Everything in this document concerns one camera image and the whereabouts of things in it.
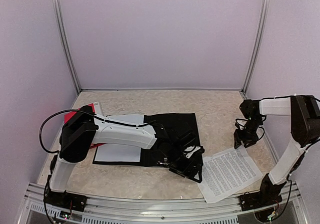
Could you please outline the printed text sheet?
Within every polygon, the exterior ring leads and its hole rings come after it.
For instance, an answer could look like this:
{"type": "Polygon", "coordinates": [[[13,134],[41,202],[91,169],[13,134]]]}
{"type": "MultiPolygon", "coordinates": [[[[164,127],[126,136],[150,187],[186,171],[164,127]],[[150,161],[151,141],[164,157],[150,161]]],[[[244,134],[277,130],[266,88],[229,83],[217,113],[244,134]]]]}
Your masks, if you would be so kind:
{"type": "Polygon", "coordinates": [[[262,178],[263,174],[244,147],[230,148],[203,158],[198,184],[208,204],[217,203],[262,178]]]}

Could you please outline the black folder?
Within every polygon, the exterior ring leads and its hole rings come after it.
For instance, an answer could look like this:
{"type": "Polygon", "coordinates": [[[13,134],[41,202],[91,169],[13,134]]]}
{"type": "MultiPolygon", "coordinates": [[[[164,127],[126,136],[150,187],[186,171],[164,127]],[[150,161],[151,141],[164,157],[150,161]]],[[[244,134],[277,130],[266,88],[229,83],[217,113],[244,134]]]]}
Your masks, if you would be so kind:
{"type": "Polygon", "coordinates": [[[140,167],[168,167],[180,172],[203,166],[196,115],[164,113],[139,115],[144,123],[154,121],[157,140],[149,149],[104,144],[97,147],[93,164],[140,167]]]}

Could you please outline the red folder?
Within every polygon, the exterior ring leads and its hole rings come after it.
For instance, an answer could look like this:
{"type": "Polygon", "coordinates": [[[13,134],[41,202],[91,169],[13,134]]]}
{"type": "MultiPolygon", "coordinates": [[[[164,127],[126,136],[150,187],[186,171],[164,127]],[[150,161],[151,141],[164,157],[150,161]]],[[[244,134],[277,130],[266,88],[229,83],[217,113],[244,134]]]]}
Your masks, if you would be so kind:
{"type": "MultiPolygon", "coordinates": [[[[94,114],[103,115],[101,105],[99,102],[90,103],[90,104],[88,104],[88,106],[91,108],[91,110],[94,114]]],[[[69,112],[69,113],[65,114],[64,115],[64,124],[66,124],[75,114],[76,114],[76,112],[69,112]]]]}

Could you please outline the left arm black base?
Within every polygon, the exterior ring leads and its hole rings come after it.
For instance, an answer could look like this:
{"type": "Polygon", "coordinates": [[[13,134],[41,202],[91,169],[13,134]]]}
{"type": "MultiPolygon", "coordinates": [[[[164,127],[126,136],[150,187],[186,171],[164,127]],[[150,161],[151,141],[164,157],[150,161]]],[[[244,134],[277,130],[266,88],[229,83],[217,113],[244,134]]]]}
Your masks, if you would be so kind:
{"type": "Polygon", "coordinates": [[[44,202],[55,207],[68,209],[69,211],[84,212],[87,204],[87,197],[84,195],[68,192],[53,192],[51,189],[45,191],[44,202]]]}

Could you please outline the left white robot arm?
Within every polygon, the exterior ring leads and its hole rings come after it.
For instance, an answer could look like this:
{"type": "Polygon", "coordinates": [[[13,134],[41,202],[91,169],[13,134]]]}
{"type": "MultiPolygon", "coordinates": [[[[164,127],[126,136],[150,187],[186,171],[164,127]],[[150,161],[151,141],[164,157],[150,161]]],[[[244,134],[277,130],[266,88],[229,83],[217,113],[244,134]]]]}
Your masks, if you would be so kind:
{"type": "Polygon", "coordinates": [[[91,145],[129,147],[138,152],[137,161],[122,161],[111,151],[107,165],[164,167],[170,172],[202,182],[204,148],[200,144],[194,113],[155,115],[108,115],[83,106],[63,125],[60,151],[51,169],[50,198],[63,207],[70,202],[66,191],[68,180],[77,163],[82,162],[91,145]]]}

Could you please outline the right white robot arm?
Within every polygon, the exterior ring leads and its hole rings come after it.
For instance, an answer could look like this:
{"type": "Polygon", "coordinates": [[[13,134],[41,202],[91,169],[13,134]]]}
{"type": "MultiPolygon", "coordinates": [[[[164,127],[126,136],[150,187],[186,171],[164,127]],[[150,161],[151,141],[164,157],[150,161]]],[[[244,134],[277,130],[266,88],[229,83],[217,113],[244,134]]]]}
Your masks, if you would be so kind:
{"type": "Polygon", "coordinates": [[[266,117],[289,116],[290,140],[275,167],[267,175],[272,185],[281,185],[298,166],[307,150],[320,140],[319,100],[312,95],[289,95],[244,100],[239,108],[246,123],[235,124],[234,148],[250,147],[259,141],[257,129],[266,117]]]}

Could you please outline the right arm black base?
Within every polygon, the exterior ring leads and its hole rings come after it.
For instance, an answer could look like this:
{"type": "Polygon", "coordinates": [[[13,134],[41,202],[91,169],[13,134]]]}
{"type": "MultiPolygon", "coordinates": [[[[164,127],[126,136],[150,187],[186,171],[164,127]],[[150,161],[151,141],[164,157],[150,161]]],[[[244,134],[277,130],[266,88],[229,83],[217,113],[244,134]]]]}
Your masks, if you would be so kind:
{"type": "Polygon", "coordinates": [[[280,203],[282,201],[281,190],[287,182],[274,185],[266,174],[260,185],[258,192],[243,194],[239,196],[240,206],[242,211],[249,211],[266,207],[269,205],[280,203]]]}

